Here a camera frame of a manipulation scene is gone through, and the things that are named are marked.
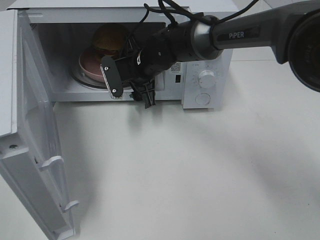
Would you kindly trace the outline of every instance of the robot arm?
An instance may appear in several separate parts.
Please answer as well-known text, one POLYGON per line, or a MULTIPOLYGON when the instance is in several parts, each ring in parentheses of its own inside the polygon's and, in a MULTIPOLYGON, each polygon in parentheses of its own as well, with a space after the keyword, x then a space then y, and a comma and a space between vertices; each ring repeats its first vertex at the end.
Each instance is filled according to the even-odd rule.
MULTIPOLYGON (((111 85, 114 81, 130 82, 133 98, 144 100, 147 108, 155 105, 154 77, 174 63, 213 60, 224 49, 269 46, 278 63, 289 61, 296 77, 320 92, 318 0, 293 3, 222 23, 214 21, 214 16, 203 18, 213 24, 193 19, 166 27, 152 35, 144 48, 115 61, 119 77, 111 85)), ((110 61, 104 57, 101 69, 106 69, 104 66, 109 66, 110 61)))

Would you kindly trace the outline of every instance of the qr code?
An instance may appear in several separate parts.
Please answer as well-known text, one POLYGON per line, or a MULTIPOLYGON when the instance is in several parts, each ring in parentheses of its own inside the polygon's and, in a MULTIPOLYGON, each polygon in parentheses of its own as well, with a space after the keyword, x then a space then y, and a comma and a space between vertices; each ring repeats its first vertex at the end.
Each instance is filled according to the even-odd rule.
POLYGON ((171 72, 172 73, 180 73, 181 72, 181 62, 177 62, 176 64, 172 65, 171 72))

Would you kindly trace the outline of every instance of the screw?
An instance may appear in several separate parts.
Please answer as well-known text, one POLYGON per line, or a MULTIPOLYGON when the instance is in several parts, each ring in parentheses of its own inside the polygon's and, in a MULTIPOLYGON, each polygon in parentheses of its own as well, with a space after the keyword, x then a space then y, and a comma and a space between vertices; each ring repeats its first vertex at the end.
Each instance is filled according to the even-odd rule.
POLYGON ((10 145, 9 148, 10 148, 11 150, 16 150, 16 149, 18 149, 19 147, 18 147, 18 145, 13 144, 13 145, 10 145))

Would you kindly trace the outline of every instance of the white tabletop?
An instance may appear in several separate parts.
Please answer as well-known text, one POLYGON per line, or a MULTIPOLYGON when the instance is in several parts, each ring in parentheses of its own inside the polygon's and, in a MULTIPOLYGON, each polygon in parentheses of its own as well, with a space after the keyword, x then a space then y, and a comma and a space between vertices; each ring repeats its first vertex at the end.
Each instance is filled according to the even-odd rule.
MULTIPOLYGON (((71 239, 319 239, 320 94, 270 58, 237 50, 217 111, 57 104, 81 202, 71 239)), ((1 240, 45 239, 2 179, 0 192, 1 240)))

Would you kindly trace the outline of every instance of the bread bun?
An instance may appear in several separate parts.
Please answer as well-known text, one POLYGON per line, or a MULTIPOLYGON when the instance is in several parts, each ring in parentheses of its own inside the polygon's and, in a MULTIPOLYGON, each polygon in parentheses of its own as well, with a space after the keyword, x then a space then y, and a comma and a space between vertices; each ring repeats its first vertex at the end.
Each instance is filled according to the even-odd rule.
POLYGON ((92 38, 92 45, 97 50, 107 50, 110 53, 121 50, 126 42, 129 31, 118 23, 106 23, 98 28, 92 38))

